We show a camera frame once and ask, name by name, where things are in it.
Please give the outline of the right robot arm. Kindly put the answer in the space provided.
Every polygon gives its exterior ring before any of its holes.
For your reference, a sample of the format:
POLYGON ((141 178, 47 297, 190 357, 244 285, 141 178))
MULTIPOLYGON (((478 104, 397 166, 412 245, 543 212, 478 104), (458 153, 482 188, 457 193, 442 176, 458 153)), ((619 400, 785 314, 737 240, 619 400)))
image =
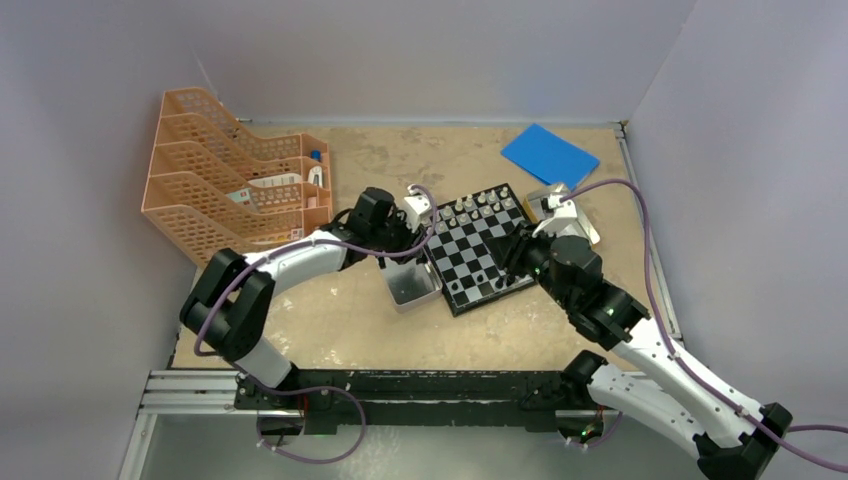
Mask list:
POLYGON ((730 386, 668 338, 632 295, 606 280, 588 240, 533 233, 530 225, 484 241, 498 268, 530 276, 585 339, 636 367, 635 379, 582 351, 561 381, 576 407, 616 409, 675 443, 709 479, 757 479, 778 450, 792 416, 730 386))

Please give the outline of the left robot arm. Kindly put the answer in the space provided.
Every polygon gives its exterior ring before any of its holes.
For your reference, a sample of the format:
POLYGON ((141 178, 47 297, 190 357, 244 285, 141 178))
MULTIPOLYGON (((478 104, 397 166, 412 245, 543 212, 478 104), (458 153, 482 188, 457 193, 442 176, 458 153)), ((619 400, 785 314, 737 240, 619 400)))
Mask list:
POLYGON ((195 354, 225 360, 260 384, 259 395, 272 408, 289 407, 298 395, 298 369, 264 336, 274 297, 368 257, 396 264, 418 260, 437 215, 422 185, 409 186, 400 200, 368 187, 353 207, 300 240, 249 254, 217 251, 179 312, 181 324, 196 336, 195 354))

